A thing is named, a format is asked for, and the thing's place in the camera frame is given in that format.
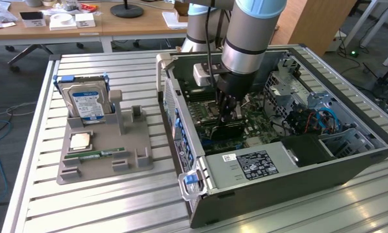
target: metal grating table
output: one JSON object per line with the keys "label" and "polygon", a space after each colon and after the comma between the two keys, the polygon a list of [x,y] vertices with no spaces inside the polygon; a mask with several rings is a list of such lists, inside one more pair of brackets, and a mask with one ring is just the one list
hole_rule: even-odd
{"label": "metal grating table", "polygon": [[[310,49],[296,46],[342,92],[388,132],[388,116]],[[262,233],[388,232],[388,159],[344,185],[200,229],[190,228],[156,99],[155,56],[162,51],[64,55],[50,61],[3,232]],[[82,183],[56,184],[67,108],[54,75],[111,77],[123,110],[148,113],[154,170]],[[302,71],[315,90],[323,87]]]}

